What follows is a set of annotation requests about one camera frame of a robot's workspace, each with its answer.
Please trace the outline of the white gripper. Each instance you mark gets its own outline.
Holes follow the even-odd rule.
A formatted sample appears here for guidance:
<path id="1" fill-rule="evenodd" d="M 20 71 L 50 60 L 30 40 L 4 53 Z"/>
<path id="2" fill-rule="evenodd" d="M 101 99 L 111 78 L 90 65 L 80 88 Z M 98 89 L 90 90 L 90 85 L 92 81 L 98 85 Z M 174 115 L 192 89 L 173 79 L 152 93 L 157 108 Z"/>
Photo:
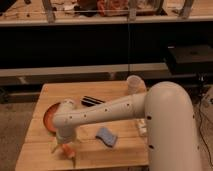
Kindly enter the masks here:
<path id="1" fill-rule="evenodd" d="M 55 153 L 57 149 L 59 149 L 60 144 L 67 144 L 69 143 L 69 157 L 75 157 L 76 156 L 76 144 L 70 143 L 71 141 L 74 141 L 76 139 L 76 131 L 74 129 L 58 129 L 56 131 L 56 139 L 57 142 L 52 142 L 51 144 L 51 153 Z"/>

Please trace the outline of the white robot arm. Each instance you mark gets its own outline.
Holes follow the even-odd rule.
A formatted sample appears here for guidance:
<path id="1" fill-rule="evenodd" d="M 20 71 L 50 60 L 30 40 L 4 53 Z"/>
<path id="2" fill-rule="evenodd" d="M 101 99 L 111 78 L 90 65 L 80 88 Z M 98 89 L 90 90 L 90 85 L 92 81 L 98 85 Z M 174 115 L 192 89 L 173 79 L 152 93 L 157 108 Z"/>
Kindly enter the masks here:
<path id="1" fill-rule="evenodd" d="M 80 125 L 143 118 L 150 171 L 203 171 L 192 101 L 177 83 L 159 82 L 146 92 L 83 109 L 64 107 L 53 116 L 60 144 L 71 142 Z"/>

